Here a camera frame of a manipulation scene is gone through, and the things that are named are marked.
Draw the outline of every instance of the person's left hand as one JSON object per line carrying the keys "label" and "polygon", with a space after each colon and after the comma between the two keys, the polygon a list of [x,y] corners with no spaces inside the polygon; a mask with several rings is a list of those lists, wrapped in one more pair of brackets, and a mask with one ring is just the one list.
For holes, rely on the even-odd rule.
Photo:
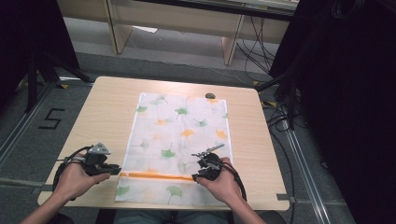
{"label": "person's left hand", "polygon": [[93,185],[109,178],[110,174],[89,176],[85,174],[80,164],[71,162],[62,172],[58,185],[53,193],[69,201],[83,195]]}

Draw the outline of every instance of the wooden table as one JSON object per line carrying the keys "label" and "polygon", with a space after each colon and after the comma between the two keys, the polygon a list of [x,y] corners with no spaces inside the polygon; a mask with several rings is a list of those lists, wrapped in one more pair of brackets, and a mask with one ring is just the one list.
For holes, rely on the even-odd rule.
{"label": "wooden table", "polygon": [[[202,84],[167,82],[120,77],[99,77],[78,115],[59,159],[81,147],[102,142],[111,150],[106,162],[122,165],[134,112],[140,92],[166,93],[205,97],[208,92],[227,101],[233,164],[247,191],[247,201],[255,210],[287,210],[289,201],[279,201],[277,194],[286,194],[258,94],[253,89]],[[51,184],[59,165],[55,163],[47,184]],[[118,176],[93,186],[67,206],[101,208],[196,209],[213,207],[174,206],[148,203],[116,203]],[[43,191],[42,204],[51,192]]]}

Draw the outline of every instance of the orange strip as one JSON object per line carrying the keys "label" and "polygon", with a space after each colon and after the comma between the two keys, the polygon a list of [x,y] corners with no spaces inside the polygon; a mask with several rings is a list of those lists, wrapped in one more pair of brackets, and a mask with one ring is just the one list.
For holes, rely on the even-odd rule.
{"label": "orange strip", "polygon": [[194,181],[192,179],[192,177],[185,176],[185,175],[160,175],[160,174],[142,173],[142,172],[121,172],[120,176],[131,177],[131,178],[171,179],[171,180]]}

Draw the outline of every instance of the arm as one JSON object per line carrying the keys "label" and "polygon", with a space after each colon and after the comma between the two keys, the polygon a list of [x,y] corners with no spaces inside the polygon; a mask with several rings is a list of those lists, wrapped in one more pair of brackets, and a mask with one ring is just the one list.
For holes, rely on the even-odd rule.
{"label": "arm", "polygon": [[55,191],[21,224],[48,223],[71,199],[83,195],[93,185],[109,178],[110,174],[88,176],[81,165],[69,163],[62,172]]}
{"label": "arm", "polygon": [[[231,164],[229,158],[223,158],[221,161]],[[265,224],[242,198],[240,189],[233,180],[233,175],[226,169],[221,169],[219,177],[214,181],[198,177],[197,182],[206,187],[217,200],[226,203],[244,223]]]}

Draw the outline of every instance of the gray floor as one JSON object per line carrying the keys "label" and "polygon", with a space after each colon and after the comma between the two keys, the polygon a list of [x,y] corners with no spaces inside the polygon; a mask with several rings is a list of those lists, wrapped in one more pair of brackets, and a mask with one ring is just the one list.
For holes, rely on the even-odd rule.
{"label": "gray floor", "polygon": [[[224,65],[220,37],[165,30],[151,34],[134,30],[123,53],[115,55],[106,23],[72,19],[65,19],[65,22],[78,54],[81,70],[92,76],[138,77],[240,87],[252,87],[253,79],[258,81],[271,79],[253,63],[247,63],[246,70],[250,75],[248,77],[245,73],[246,57],[239,50],[234,55],[233,64]],[[247,41],[247,45],[252,47],[254,42]],[[276,54],[277,45],[265,44],[265,46]],[[59,73],[68,76],[62,69]],[[0,114],[0,143],[6,140],[23,115],[26,107],[26,89],[27,87],[23,85]],[[0,178],[2,178],[0,179],[0,223],[17,223],[37,207],[37,195],[32,193],[32,186],[47,180],[50,169],[90,89],[91,87],[81,85],[80,82],[70,83],[66,89],[52,90],[39,108],[22,140],[0,168]],[[274,101],[275,90],[276,87],[273,87],[262,92],[261,99]],[[52,108],[64,109],[63,112],[54,112],[54,116],[62,120],[58,128],[39,129],[40,126],[52,124],[45,121]],[[273,115],[276,116],[275,110],[271,108],[264,109],[264,113],[267,120]],[[304,123],[304,118],[299,117],[295,121],[298,124],[296,134],[331,222],[354,223],[331,174],[319,164],[321,156],[309,128]],[[292,194],[292,185],[295,188],[293,223],[318,223],[286,134],[279,132],[274,126],[272,130],[290,158],[293,183],[285,153],[273,138],[288,193]],[[5,180],[9,179],[26,182],[22,186],[6,184]],[[72,217],[76,223],[94,223],[97,209],[65,208],[63,213]],[[280,214],[289,223],[291,210],[281,211]]]}

